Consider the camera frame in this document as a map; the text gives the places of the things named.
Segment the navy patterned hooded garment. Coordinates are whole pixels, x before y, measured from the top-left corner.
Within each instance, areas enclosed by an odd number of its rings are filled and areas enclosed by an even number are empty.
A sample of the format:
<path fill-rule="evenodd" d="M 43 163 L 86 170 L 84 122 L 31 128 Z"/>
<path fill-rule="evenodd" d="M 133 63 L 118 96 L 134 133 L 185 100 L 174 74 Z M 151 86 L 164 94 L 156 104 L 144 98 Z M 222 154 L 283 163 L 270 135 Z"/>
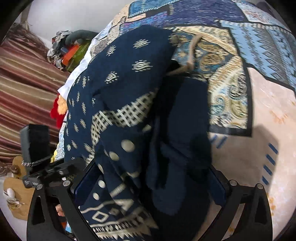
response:
<path fill-rule="evenodd" d="M 74 81 L 65 159 L 94 174 L 76 203 L 101 240 L 193 240 L 209 207 L 207 84 L 179 70 L 179 35 L 143 25 Z"/>

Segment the green and orange clothes pile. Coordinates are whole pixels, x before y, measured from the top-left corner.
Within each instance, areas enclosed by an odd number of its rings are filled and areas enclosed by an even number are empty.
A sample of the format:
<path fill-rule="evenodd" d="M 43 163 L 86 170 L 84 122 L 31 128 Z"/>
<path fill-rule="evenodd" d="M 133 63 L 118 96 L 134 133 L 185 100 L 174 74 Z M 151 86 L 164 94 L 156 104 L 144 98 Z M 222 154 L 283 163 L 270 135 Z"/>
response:
<path fill-rule="evenodd" d="M 52 38 L 52 47 L 47 52 L 48 62 L 62 71 L 72 72 L 97 34 L 87 30 L 57 32 Z"/>

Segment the yellow cloth at bed edge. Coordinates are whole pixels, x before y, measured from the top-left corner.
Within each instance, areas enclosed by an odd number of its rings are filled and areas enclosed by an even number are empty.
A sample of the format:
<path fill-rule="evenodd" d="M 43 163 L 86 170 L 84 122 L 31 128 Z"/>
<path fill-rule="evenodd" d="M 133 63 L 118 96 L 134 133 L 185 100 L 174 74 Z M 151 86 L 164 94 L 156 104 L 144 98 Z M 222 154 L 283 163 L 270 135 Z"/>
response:
<path fill-rule="evenodd" d="M 56 156 L 57 156 L 57 149 L 55 149 L 55 151 L 54 151 L 54 153 L 53 153 L 53 156 L 51 157 L 51 161 L 50 161 L 50 163 L 55 162 Z"/>

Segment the tan slipper on floor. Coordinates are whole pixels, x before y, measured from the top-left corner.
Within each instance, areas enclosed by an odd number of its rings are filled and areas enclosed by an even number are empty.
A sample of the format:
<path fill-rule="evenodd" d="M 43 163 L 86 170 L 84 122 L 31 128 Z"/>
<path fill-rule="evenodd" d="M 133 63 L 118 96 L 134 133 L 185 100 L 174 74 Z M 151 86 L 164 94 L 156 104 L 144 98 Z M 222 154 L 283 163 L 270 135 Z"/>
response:
<path fill-rule="evenodd" d="M 6 165 L 7 172 L 4 176 L 3 195 L 4 203 L 12 216 L 27 221 L 34 188 L 26 188 L 23 184 L 22 178 L 27 172 L 22 161 L 22 156 L 16 156 L 11 165 Z M 13 190 L 15 201 L 6 199 L 6 194 L 12 194 L 8 189 Z"/>

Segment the red striped curtain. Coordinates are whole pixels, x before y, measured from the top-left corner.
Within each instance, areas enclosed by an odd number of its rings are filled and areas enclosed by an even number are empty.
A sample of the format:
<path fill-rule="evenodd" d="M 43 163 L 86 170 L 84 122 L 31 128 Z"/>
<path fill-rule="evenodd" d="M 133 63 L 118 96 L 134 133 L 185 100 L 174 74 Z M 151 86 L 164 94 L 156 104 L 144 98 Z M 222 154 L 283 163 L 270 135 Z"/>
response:
<path fill-rule="evenodd" d="M 49 127 L 52 145 L 59 129 L 50 117 L 57 90 L 69 73 L 47 60 L 43 41 L 14 23 L 1 42 L 1 161 L 21 155 L 20 130 L 32 123 Z"/>

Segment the blue patchwork bedspread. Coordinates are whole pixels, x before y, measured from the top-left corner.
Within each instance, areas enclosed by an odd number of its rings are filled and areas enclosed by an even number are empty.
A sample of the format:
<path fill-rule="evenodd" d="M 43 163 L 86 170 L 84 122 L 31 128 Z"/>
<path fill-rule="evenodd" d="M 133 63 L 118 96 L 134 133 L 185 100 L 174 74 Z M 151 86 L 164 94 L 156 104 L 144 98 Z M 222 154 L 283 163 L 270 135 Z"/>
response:
<path fill-rule="evenodd" d="M 274 239 L 287 226 L 275 206 L 295 209 L 295 186 L 286 194 L 295 177 L 295 37 L 246 1 L 134 1 L 95 36 L 91 58 L 143 25 L 179 35 L 173 60 L 207 84 L 210 167 L 242 186 L 264 186 Z M 202 235 L 221 209 L 209 184 Z"/>

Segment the grey pillow behind bed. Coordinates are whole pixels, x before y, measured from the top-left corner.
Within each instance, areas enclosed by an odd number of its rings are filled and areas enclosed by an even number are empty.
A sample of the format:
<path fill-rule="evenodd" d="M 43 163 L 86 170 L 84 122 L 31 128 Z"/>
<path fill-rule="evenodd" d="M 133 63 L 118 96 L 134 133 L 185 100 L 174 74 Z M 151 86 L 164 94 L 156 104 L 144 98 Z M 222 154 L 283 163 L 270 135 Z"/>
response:
<path fill-rule="evenodd" d="M 264 12 L 270 14 L 272 17 L 275 17 L 270 6 L 265 1 L 259 1 L 255 4 L 259 9 L 263 10 Z"/>

